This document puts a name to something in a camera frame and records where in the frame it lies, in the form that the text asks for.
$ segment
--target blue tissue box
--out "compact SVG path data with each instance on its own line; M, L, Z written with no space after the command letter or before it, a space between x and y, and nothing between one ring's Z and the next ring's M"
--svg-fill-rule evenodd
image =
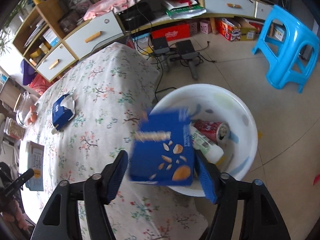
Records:
M60 105L61 101L69 94L61 96L52 107L52 124L59 131L73 116L71 109Z
M194 152L188 109L151 114L135 133L131 180L159 186L190 186Z

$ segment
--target glass jar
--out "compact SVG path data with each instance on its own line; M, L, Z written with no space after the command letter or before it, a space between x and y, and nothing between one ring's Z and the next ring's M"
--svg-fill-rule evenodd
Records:
M14 107L14 111L16 114L16 119L18 125L20 125L23 128L27 128L29 125L27 125L27 119L30 117L30 107L34 105L39 98L37 98L35 95L29 94L28 91L25 91L23 94L20 94L18 97L18 100L16 102L16 105Z
M7 117L4 124L4 132L12 138L22 140L25 129L19 126L14 119Z

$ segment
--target blue gripper pad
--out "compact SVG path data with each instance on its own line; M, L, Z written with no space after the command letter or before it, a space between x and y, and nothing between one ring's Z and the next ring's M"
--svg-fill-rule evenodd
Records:
M208 163L200 150L195 150L195 170L205 197L216 204L220 191L218 168L214 164Z

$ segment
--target pink basket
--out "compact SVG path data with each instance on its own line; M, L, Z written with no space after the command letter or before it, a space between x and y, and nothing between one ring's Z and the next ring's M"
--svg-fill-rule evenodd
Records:
M200 21L200 32L209 34L212 32L211 23L207 20Z

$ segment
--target yellow label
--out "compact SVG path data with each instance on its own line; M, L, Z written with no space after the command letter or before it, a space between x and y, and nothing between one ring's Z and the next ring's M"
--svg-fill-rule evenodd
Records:
M36 170L36 169L34 169L33 171L35 173L34 177L36 179L39 179L41 177L41 171L40 170Z

